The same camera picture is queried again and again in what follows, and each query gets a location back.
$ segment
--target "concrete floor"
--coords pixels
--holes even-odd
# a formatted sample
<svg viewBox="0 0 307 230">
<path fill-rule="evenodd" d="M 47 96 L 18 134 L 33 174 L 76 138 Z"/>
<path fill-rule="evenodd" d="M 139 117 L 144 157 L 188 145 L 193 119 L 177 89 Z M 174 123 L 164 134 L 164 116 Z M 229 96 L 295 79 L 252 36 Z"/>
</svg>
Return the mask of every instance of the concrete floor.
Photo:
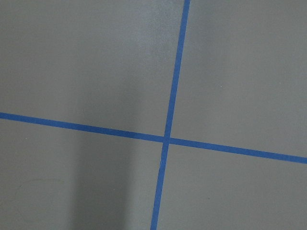
<svg viewBox="0 0 307 230">
<path fill-rule="evenodd" d="M 0 229 L 305 230 L 306 12 L 0 1 Z"/>
</svg>

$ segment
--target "blue painter's tape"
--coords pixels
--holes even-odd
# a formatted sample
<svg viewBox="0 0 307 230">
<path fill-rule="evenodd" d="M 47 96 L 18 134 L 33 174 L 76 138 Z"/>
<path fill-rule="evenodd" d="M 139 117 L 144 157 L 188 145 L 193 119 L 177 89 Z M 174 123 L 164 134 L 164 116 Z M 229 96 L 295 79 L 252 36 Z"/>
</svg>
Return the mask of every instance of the blue painter's tape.
<svg viewBox="0 0 307 230">
<path fill-rule="evenodd" d="M 84 131 L 84 132 L 107 134 L 107 135 L 125 137 L 125 138 L 149 140 L 149 141 L 155 141 L 155 142 L 164 141 L 163 137 L 156 136 L 156 135 L 128 132 L 128 131 L 123 131 L 123 130 L 102 128 L 102 127 L 96 127 L 96 126 L 80 125 L 80 124 L 75 124 L 75 123 L 47 120 L 47 119 L 42 119 L 42 118 L 30 117 L 30 116 L 0 113 L 0 118 L 6 119 L 6 120 L 12 120 L 12 121 L 21 121 L 21 122 L 26 122 L 26 123 L 44 125 L 44 126 L 67 128 L 67 129 L 79 130 L 79 131 Z"/>
<path fill-rule="evenodd" d="M 169 97 L 168 111 L 167 111 L 166 124 L 165 124 L 165 132 L 164 132 L 165 140 L 162 146 L 161 164 L 159 168 L 156 192 L 154 196 L 153 215 L 152 215 L 152 222 L 150 226 L 151 230 L 156 230 L 157 225 L 158 225 L 159 210 L 160 210 L 166 161 L 167 161 L 167 152 L 168 152 L 168 146 L 169 146 L 169 139 L 170 139 L 170 135 L 172 131 L 172 124 L 173 124 L 175 102 L 176 102 L 178 81 L 179 81 L 180 68 L 181 68 L 184 39 L 186 35 L 186 27 L 187 27 L 188 14 L 189 14 L 189 5 L 190 5 L 190 1 L 185 0 L 184 5 L 183 5 L 182 17 L 181 17 L 181 25 L 180 25 L 177 53 L 176 53 L 176 59 L 175 59 L 174 74 L 173 74 L 172 87 L 171 87 L 171 93 Z"/>
<path fill-rule="evenodd" d="M 285 155 L 285 154 L 280 154 L 280 153 L 264 152 L 264 151 L 252 150 L 252 149 L 243 149 L 243 148 L 237 148 L 237 147 L 231 147 L 231 146 L 225 146 L 225 145 L 216 145 L 216 144 L 210 144 L 210 143 L 204 143 L 204 142 L 198 142 L 198 141 L 192 141 L 192 140 L 171 138 L 170 144 L 195 147 L 195 148 L 206 149 L 206 150 L 216 150 L 216 151 L 221 151 L 221 152 L 236 153 L 236 154 L 253 156 L 253 157 L 262 157 L 262 158 L 268 158 L 268 159 L 274 159 L 274 160 L 280 160 L 280 161 L 290 161 L 290 162 L 307 164 L 306 157 L 291 156 L 291 155 Z"/>
</svg>

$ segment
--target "gray floor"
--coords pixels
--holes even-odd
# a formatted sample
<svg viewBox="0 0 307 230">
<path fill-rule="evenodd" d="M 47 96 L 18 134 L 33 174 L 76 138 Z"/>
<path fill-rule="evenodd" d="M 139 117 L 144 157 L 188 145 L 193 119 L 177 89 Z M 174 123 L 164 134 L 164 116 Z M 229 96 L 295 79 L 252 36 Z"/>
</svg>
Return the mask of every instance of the gray floor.
<svg viewBox="0 0 307 230">
<path fill-rule="evenodd" d="M 0 112 L 163 136 L 183 2 L 0 1 Z M 192 0 L 171 137 L 307 157 L 306 12 Z M 161 147 L 0 119 L 0 229 L 150 229 Z M 304 230 L 306 173 L 170 145 L 157 229 Z"/>
</svg>

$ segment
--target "blue tape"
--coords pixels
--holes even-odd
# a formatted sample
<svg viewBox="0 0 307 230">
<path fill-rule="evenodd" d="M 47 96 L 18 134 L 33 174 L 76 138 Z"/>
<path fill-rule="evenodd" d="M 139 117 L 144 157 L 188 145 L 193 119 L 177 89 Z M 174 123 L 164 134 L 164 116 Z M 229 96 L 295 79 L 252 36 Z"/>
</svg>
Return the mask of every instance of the blue tape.
<svg viewBox="0 0 307 230">
<path fill-rule="evenodd" d="M 226 145 L 216 145 L 216 144 L 210 144 L 210 143 L 204 143 L 204 142 L 198 142 L 198 141 L 192 141 L 192 140 L 183 140 L 183 139 L 177 139 L 177 138 L 171 138 L 169 143 L 173 145 L 181 145 L 181 146 L 195 147 L 195 148 L 206 149 L 206 150 L 216 150 L 216 151 L 229 152 L 229 153 L 235 153 L 235 154 L 240 154 L 240 155 L 262 157 L 262 158 L 268 158 L 268 159 L 274 159 L 274 160 L 280 160 L 280 161 L 290 161 L 290 162 L 307 164 L 306 157 L 291 156 L 291 155 L 285 155 L 285 154 L 274 153 L 274 152 L 264 152 L 264 151 L 259 151 L 259 150 L 243 149 L 243 148 L 231 147 L 231 146 L 226 146 Z"/>
<path fill-rule="evenodd" d="M 44 126 L 67 128 L 67 129 L 79 130 L 79 131 L 84 131 L 84 132 L 107 134 L 107 135 L 125 137 L 125 138 L 149 140 L 149 141 L 155 141 L 155 142 L 164 141 L 163 137 L 156 136 L 156 135 L 128 132 L 128 131 L 111 129 L 111 128 L 101 128 L 101 127 L 95 127 L 95 126 L 80 125 L 80 124 L 75 124 L 75 123 L 47 120 L 47 119 L 42 119 L 42 118 L 30 117 L 30 116 L 0 113 L 0 118 L 11 120 L 11 121 L 21 121 L 21 122 L 44 125 Z"/>
<path fill-rule="evenodd" d="M 167 111 L 166 124 L 165 124 L 165 132 L 164 132 L 165 140 L 162 146 L 161 162 L 160 162 L 160 168 L 159 168 L 159 173 L 158 173 L 156 191 L 154 195 L 153 215 L 152 215 L 152 222 L 150 226 L 151 230 L 156 230 L 157 225 L 158 225 L 168 146 L 169 146 L 169 140 L 170 140 L 170 135 L 172 131 L 172 124 L 173 124 L 175 102 L 176 102 L 176 95 L 177 95 L 177 89 L 178 89 L 178 81 L 179 81 L 179 75 L 180 75 L 184 39 L 186 35 L 186 27 L 187 27 L 188 14 L 189 14 L 189 5 L 190 5 L 190 1 L 185 0 L 184 5 L 183 5 L 183 10 L 182 10 L 181 25 L 180 25 L 180 31 L 179 31 L 175 66 L 174 66 L 174 74 L 173 74 L 172 87 L 171 87 L 171 93 L 169 97 L 168 111 Z"/>
</svg>

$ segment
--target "blue line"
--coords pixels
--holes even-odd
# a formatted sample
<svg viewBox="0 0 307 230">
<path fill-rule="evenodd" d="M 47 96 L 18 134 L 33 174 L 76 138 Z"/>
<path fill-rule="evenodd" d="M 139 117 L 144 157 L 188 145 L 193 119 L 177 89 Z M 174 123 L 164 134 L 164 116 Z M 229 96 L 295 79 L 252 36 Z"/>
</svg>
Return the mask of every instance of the blue line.
<svg viewBox="0 0 307 230">
<path fill-rule="evenodd" d="M 67 129 L 79 130 L 79 131 L 84 131 L 84 132 L 107 134 L 107 135 L 125 137 L 125 138 L 149 140 L 149 141 L 155 141 L 155 142 L 164 141 L 163 137 L 156 136 L 156 135 L 128 132 L 128 131 L 111 129 L 111 128 L 80 125 L 80 124 L 75 124 L 75 123 L 47 120 L 47 119 L 42 119 L 42 118 L 30 117 L 30 116 L 0 113 L 0 118 L 11 120 L 11 121 L 21 121 L 21 122 L 44 125 L 44 126 L 67 128 Z"/>
<path fill-rule="evenodd" d="M 170 144 L 195 147 L 195 148 L 206 149 L 206 150 L 216 150 L 216 151 L 221 151 L 221 152 L 236 153 L 236 154 L 253 156 L 253 157 L 262 157 L 262 158 L 268 158 L 268 159 L 274 159 L 274 160 L 280 160 L 280 161 L 290 161 L 290 162 L 307 164 L 306 157 L 291 156 L 291 155 L 285 155 L 285 154 L 280 154 L 280 153 L 264 152 L 264 151 L 252 150 L 252 149 L 243 149 L 243 148 L 231 147 L 231 146 L 226 146 L 226 145 L 216 145 L 216 144 L 210 144 L 210 143 L 204 143 L 204 142 L 198 142 L 198 141 L 192 141 L 192 140 L 171 138 Z"/>
<path fill-rule="evenodd" d="M 112 135 L 112 136 L 118 136 L 118 137 L 160 142 L 160 143 L 163 143 L 163 147 L 162 147 L 163 152 L 167 152 L 168 143 L 169 143 L 173 145 L 194 147 L 194 148 L 205 149 L 205 150 L 215 150 L 215 151 L 229 152 L 229 153 L 235 153 L 235 154 L 247 155 L 247 156 L 253 156 L 253 157 L 262 157 L 262 158 L 267 158 L 267 159 L 307 164 L 306 157 L 286 155 L 286 154 L 280 154 L 280 153 L 274 153 L 274 152 L 265 152 L 265 151 L 259 151 L 259 150 L 253 150 L 253 149 L 237 148 L 237 147 L 231 147 L 231 146 L 226 146 L 226 145 L 217 145 L 217 144 L 198 142 L 198 141 L 193 141 L 193 140 L 184 140 L 184 139 L 178 139 L 178 138 L 164 138 L 161 136 L 150 135 L 150 134 L 128 132 L 128 131 L 122 131 L 122 130 L 110 129 L 110 128 L 102 128 L 102 127 L 96 127 L 96 126 L 80 125 L 80 124 L 75 124 L 75 123 L 47 120 L 47 119 L 42 119 L 42 118 L 30 117 L 30 116 L 22 116 L 22 115 L 7 114 L 7 113 L 0 112 L 0 119 L 20 121 L 20 122 L 51 126 L 51 127 L 67 128 L 67 129 L 73 129 L 73 130 L 79 130 L 79 131 L 85 131 L 85 132 L 91 132 L 91 133 L 106 134 L 106 135 Z M 165 165 L 166 165 L 166 157 L 167 155 L 163 154 L 163 158 L 161 159 L 161 166 L 163 166 L 164 171 L 165 171 Z"/>
<path fill-rule="evenodd" d="M 155 191 L 155 196 L 154 196 L 153 215 L 152 215 L 152 222 L 151 222 L 151 227 L 150 227 L 151 230 L 156 230 L 157 225 L 158 225 L 168 146 L 169 146 L 169 140 L 170 140 L 170 135 L 172 131 L 172 124 L 173 124 L 174 109 L 175 109 L 176 95 L 177 95 L 177 89 L 178 89 L 178 81 L 179 81 L 179 75 L 180 75 L 184 39 L 186 35 L 186 27 L 187 27 L 188 14 L 189 14 L 189 5 L 190 5 L 190 1 L 185 0 L 184 5 L 183 5 L 183 10 L 182 10 L 181 25 L 180 25 L 180 31 L 179 31 L 175 66 L 174 66 L 174 74 L 173 74 L 172 87 L 171 87 L 171 93 L 169 97 L 168 111 L 167 111 L 166 124 L 165 124 L 165 132 L 164 132 L 165 140 L 162 146 L 160 168 L 159 168 L 157 186 L 156 186 L 156 191 Z"/>
</svg>

